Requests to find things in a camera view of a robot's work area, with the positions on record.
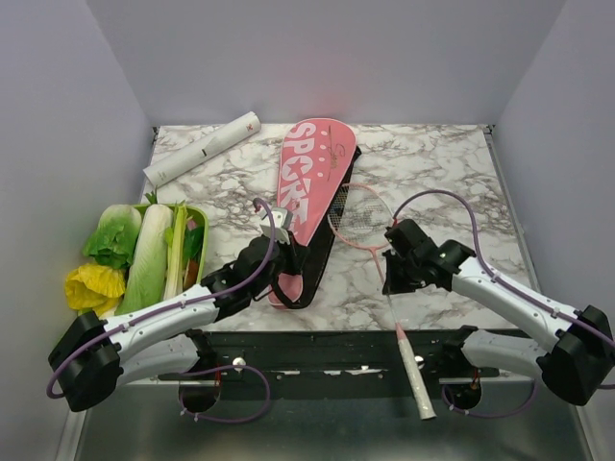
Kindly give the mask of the pink badminton racket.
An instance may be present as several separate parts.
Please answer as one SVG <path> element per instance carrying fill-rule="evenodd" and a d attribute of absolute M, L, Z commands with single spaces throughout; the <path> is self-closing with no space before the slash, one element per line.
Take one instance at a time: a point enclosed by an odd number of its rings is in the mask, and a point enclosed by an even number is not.
<path fill-rule="evenodd" d="M 337 238 L 349 246 L 371 254 L 381 285 L 385 285 L 384 270 L 379 261 L 378 251 L 388 245 L 384 232 L 393 222 L 393 216 L 383 198 L 366 184 L 355 182 L 342 184 L 332 200 L 327 220 Z M 394 321 L 398 349 L 420 419 L 433 420 L 436 418 L 436 413 L 416 362 L 414 350 L 396 316 L 390 296 L 386 295 L 385 298 Z"/>

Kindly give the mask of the pink racket bag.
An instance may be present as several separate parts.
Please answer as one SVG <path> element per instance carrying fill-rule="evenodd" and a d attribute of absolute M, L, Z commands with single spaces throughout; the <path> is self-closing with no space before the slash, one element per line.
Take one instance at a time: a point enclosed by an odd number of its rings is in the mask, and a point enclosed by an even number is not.
<path fill-rule="evenodd" d="M 346 124 L 330 118 L 310 118 L 294 125 L 283 139 L 277 206 L 292 213 L 290 230 L 308 248 L 300 275 L 282 274 L 279 292 L 268 294 L 278 309 L 308 307 L 318 289 L 335 236 L 327 214 L 341 185 L 350 181 L 360 156 L 357 139 Z"/>

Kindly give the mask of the white shuttlecock tube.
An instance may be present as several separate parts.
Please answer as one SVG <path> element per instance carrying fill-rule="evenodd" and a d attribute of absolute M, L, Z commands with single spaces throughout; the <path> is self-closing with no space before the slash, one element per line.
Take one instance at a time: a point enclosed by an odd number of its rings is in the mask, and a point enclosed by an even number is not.
<path fill-rule="evenodd" d="M 257 115 L 250 111 L 143 170 L 154 187 L 163 186 L 200 164 L 228 151 L 260 131 Z"/>

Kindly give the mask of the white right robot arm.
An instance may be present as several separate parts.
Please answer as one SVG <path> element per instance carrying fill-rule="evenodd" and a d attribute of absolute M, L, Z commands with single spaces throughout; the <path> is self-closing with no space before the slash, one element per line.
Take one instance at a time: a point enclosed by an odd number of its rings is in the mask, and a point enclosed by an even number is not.
<path fill-rule="evenodd" d="M 385 295 L 431 285 L 457 293 L 519 328 L 521 337 L 463 327 L 444 346 L 442 364 L 453 376 L 474 368 L 536 379 L 560 399 L 583 406 L 614 367 L 607 316 L 593 305 L 578 310 L 499 275 L 471 248 L 454 240 L 436 245 L 411 219 L 388 228 Z"/>

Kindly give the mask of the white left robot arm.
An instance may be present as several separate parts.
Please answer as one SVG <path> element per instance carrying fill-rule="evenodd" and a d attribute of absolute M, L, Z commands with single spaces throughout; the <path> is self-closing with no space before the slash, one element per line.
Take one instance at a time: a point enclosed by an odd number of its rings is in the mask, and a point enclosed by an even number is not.
<path fill-rule="evenodd" d="M 50 399 L 66 399 L 74 412 L 109 397 L 136 355 L 186 331 L 219 322 L 248 308 L 281 274 L 300 275 L 308 247 L 266 236 L 253 239 L 237 260 L 205 276 L 182 294 L 109 319 L 92 311 L 73 320 L 48 362 Z"/>

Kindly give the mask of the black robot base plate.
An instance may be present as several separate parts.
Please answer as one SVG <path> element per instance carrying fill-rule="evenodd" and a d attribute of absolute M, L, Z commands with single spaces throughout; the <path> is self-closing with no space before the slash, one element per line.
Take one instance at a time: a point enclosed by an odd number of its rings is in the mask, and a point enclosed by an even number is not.
<path fill-rule="evenodd" d="M 208 390 L 199 372 L 249 365 L 220 373 L 225 400 L 334 400 L 408 397 L 406 371 L 392 331 L 201 332 L 188 337 L 199 359 L 180 388 L 190 396 Z"/>

